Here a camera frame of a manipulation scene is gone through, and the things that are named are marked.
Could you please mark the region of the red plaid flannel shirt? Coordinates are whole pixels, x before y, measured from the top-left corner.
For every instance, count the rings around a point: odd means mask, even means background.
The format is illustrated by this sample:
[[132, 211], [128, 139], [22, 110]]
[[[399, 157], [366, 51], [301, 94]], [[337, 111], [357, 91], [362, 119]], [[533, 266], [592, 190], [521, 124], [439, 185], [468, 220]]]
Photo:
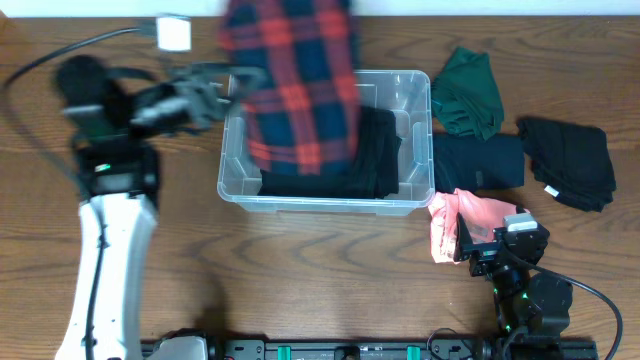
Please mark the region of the red plaid flannel shirt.
[[284, 175], [346, 172], [359, 141], [356, 27], [349, 0], [233, 0], [219, 32], [266, 80], [245, 101], [254, 164]]

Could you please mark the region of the dark navy shirt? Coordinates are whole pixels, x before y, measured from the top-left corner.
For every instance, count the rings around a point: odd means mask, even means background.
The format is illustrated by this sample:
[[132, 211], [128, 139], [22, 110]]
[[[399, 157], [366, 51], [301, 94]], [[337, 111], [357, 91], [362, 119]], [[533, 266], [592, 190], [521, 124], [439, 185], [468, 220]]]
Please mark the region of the dark navy shirt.
[[517, 136], [498, 134], [482, 141], [473, 136], [437, 133], [433, 150], [437, 192], [504, 190], [524, 185], [525, 157]]

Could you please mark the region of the black garment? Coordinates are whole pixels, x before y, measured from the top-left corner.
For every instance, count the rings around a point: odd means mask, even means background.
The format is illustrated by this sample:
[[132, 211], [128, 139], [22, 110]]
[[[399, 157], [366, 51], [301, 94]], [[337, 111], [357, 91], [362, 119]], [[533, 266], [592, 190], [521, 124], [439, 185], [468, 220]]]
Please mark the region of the black garment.
[[600, 212], [617, 189], [606, 133], [542, 117], [517, 121], [534, 178], [555, 201], [585, 212]]

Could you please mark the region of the black pants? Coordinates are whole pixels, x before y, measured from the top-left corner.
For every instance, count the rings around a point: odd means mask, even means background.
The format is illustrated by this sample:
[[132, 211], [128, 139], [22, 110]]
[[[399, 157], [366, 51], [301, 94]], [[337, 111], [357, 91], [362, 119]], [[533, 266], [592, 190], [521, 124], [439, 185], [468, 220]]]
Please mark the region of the black pants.
[[279, 175], [263, 171], [260, 196], [382, 199], [399, 192], [402, 139], [389, 110], [363, 106], [357, 154], [341, 175]]

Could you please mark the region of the dark green garment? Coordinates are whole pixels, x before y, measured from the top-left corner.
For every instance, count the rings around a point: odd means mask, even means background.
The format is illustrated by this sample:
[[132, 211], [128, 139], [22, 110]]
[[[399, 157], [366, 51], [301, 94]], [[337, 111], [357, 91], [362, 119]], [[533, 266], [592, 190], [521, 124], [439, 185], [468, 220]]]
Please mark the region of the dark green garment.
[[501, 130], [504, 107], [487, 53], [457, 47], [431, 86], [433, 115], [451, 135], [487, 141]]

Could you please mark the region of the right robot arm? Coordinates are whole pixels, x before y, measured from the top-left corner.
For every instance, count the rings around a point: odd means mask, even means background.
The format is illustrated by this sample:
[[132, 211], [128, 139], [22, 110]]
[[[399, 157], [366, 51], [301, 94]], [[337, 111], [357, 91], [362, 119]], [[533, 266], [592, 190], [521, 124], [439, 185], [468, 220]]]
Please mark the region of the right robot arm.
[[570, 324], [572, 285], [536, 272], [548, 245], [549, 231], [527, 212], [508, 215], [487, 242], [471, 236], [457, 216], [456, 262], [467, 261], [473, 277], [493, 284], [498, 326], [505, 335], [518, 329], [534, 337], [557, 337]]

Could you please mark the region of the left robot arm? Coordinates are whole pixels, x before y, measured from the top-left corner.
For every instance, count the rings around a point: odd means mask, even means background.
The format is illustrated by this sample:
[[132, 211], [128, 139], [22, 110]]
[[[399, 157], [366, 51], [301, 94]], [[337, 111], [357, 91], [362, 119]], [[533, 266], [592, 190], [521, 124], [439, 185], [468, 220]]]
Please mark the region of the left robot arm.
[[260, 67], [224, 63], [174, 67], [163, 82], [88, 55], [60, 65], [55, 83], [78, 130], [71, 148], [84, 198], [74, 303], [57, 358], [223, 358], [199, 331], [181, 330], [151, 346], [141, 340], [144, 270], [161, 187], [160, 155], [149, 140], [209, 130], [265, 80]]

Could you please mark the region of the pink printed t-shirt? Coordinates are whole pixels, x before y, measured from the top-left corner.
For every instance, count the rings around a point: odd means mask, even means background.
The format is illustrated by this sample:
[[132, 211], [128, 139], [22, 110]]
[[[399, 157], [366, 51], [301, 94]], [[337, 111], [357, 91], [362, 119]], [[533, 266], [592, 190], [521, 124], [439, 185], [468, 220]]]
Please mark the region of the pink printed t-shirt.
[[503, 218], [517, 213], [517, 206], [455, 189], [453, 194], [438, 192], [428, 206], [431, 215], [431, 255], [435, 263], [455, 262], [458, 216], [461, 215], [474, 243], [494, 239], [493, 230], [503, 226]]

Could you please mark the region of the clear plastic storage bin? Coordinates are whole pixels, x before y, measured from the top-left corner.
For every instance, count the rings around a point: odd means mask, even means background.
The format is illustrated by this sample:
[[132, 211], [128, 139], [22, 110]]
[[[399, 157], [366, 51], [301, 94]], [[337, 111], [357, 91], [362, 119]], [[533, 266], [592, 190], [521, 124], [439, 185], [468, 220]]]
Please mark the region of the clear plastic storage bin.
[[401, 139], [399, 192], [383, 199], [273, 197], [258, 194], [259, 168], [250, 159], [246, 115], [235, 110], [224, 122], [217, 191], [248, 212], [346, 212], [407, 216], [427, 207], [435, 196], [430, 79], [419, 70], [357, 70], [364, 105], [389, 110]]

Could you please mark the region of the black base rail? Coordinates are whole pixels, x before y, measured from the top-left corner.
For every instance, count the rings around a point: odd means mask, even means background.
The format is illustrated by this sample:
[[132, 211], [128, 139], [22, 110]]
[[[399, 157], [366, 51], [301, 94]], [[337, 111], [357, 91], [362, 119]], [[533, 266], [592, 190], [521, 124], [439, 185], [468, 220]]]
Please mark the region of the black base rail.
[[534, 341], [520, 336], [504, 351], [491, 339], [435, 332], [418, 341], [226, 341], [181, 331], [141, 345], [144, 359], [208, 360], [429, 360], [429, 359], [580, 359], [596, 360], [593, 341]]

